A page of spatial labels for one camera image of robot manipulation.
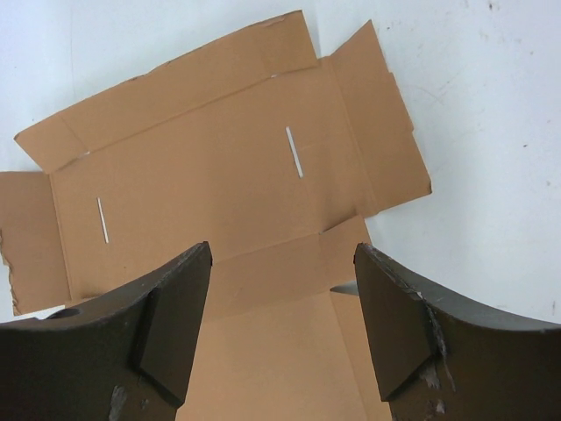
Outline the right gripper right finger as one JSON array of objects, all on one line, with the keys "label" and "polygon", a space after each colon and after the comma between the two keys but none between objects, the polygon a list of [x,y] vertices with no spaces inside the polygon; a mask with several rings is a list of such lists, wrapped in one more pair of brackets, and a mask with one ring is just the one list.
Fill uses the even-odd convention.
[{"label": "right gripper right finger", "polygon": [[365,243],[353,262],[392,419],[559,419],[559,325],[462,296]]}]

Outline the brown cardboard box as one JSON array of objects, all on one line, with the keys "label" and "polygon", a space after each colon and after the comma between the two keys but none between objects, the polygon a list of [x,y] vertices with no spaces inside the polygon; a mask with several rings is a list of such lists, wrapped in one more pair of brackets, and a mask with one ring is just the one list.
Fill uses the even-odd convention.
[{"label": "brown cardboard box", "polygon": [[427,196],[372,23],[317,57],[304,15],[249,25],[29,127],[1,175],[21,319],[207,242],[209,288],[173,420],[388,420],[355,277],[367,218]]}]

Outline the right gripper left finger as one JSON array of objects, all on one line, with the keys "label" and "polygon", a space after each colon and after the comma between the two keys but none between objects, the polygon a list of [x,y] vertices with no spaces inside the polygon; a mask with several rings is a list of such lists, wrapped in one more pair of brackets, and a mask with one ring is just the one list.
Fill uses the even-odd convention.
[{"label": "right gripper left finger", "polygon": [[198,243],[99,297],[2,324],[2,419],[175,419],[211,267],[209,244]]}]

